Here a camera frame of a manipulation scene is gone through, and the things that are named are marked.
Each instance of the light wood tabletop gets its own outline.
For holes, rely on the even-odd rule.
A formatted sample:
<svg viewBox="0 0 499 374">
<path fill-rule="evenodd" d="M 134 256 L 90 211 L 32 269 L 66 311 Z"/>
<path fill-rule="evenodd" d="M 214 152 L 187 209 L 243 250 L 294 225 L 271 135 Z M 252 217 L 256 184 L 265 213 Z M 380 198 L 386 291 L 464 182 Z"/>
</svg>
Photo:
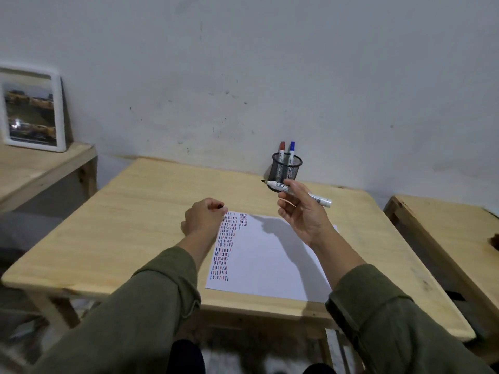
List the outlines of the light wood tabletop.
<svg viewBox="0 0 499 374">
<path fill-rule="evenodd" d="M 0 144 L 0 212 L 14 210 L 96 156 L 91 144 L 71 143 L 66 152 Z"/>
<path fill-rule="evenodd" d="M 101 189 L 2 277 L 5 284 L 66 296 L 102 299 L 139 267 L 182 237 L 180 222 L 193 202 L 214 197 L 229 210 L 278 216 L 277 194 L 246 173 L 140 158 Z M 326 209 L 341 235 L 433 319 L 461 340 L 470 325 L 416 257 L 376 202 L 363 190 L 306 182 L 332 200 Z M 207 310 L 333 325 L 323 303 L 205 289 L 212 251 L 198 277 Z"/>
<path fill-rule="evenodd" d="M 385 208 L 419 233 L 433 258 L 452 266 L 499 318 L 499 251 L 490 238 L 499 218 L 482 207 L 394 195 Z"/>
</svg>

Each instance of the marker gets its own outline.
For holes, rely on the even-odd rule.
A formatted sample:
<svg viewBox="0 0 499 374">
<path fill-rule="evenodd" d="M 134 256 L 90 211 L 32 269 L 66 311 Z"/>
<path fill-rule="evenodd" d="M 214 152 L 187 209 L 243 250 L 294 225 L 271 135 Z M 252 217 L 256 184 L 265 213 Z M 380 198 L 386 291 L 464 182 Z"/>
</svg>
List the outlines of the marker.
<svg viewBox="0 0 499 374">
<path fill-rule="evenodd" d="M 291 142 L 290 144 L 290 157 L 287 161 L 288 165 L 293 165 L 293 162 L 294 162 L 294 142 Z M 287 178 L 292 178 L 293 176 L 293 169 L 294 168 L 290 168 L 288 167 L 287 168 Z"/>
<path fill-rule="evenodd" d="M 265 181 L 264 179 L 262 182 L 265 182 L 268 186 L 270 186 L 272 189 L 283 191 L 284 193 L 288 193 L 291 195 L 294 195 L 293 190 L 290 189 L 289 186 L 284 185 L 283 183 L 277 182 L 277 181 Z M 319 197 L 318 195 L 313 195 L 312 193 L 309 193 L 309 195 L 315 199 L 315 201 L 320 204 L 321 206 L 324 207 L 331 207 L 331 204 L 333 201 L 327 198 L 322 198 Z"/>
<path fill-rule="evenodd" d="M 284 163 L 284 148 L 286 147 L 286 142 L 281 142 L 279 144 L 279 163 Z M 278 173 L 276 175 L 277 179 L 283 180 L 283 166 L 278 165 Z"/>
</svg>

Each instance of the green sleeve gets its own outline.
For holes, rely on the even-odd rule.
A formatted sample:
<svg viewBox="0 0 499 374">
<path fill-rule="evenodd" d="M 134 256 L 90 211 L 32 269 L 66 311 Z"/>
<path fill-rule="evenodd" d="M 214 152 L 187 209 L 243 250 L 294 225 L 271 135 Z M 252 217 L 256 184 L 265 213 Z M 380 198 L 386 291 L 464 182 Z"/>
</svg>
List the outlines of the green sleeve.
<svg viewBox="0 0 499 374">
<path fill-rule="evenodd" d="M 139 269 L 34 366 L 32 373 L 161 373 L 182 318 L 199 308 L 197 272 L 180 247 Z"/>
<path fill-rule="evenodd" d="M 348 272 L 326 308 L 373 374 L 493 373 L 372 265 Z"/>
</svg>

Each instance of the framed picture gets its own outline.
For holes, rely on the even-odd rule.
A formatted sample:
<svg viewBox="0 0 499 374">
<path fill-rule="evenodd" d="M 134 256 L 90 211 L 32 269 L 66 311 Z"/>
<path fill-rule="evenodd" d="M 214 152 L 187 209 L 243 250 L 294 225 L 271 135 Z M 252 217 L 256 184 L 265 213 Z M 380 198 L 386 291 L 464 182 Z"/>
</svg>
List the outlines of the framed picture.
<svg viewBox="0 0 499 374">
<path fill-rule="evenodd" d="M 5 144 L 66 151 L 62 86 L 53 70 L 0 63 L 0 124 Z"/>
</svg>

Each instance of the landscape photo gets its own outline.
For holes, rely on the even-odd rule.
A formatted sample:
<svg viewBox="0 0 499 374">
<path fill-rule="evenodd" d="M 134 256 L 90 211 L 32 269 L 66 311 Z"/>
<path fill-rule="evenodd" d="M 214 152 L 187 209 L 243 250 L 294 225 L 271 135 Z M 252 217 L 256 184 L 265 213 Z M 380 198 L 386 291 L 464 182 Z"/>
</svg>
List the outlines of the landscape photo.
<svg viewBox="0 0 499 374">
<path fill-rule="evenodd" d="M 2 93 L 12 140 L 57 145 L 50 79 L 3 81 Z"/>
</svg>

